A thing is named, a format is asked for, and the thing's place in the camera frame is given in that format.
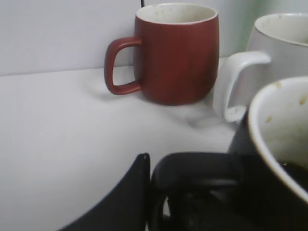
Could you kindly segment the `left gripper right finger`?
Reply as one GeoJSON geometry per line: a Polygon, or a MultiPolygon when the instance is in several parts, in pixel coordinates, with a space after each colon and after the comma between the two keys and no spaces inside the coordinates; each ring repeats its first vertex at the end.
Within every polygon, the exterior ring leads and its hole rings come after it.
{"type": "Polygon", "coordinates": [[[170,215],[167,231],[241,231],[243,221],[213,193],[234,189],[232,178],[171,178],[166,180],[170,215]]]}

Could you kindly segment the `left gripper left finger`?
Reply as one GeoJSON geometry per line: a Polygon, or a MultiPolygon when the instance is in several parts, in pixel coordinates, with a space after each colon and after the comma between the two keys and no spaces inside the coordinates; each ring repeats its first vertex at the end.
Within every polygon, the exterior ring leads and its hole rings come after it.
{"type": "Polygon", "coordinates": [[[150,185],[150,156],[136,156],[120,182],[91,210],[63,231],[144,231],[150,185]]]}

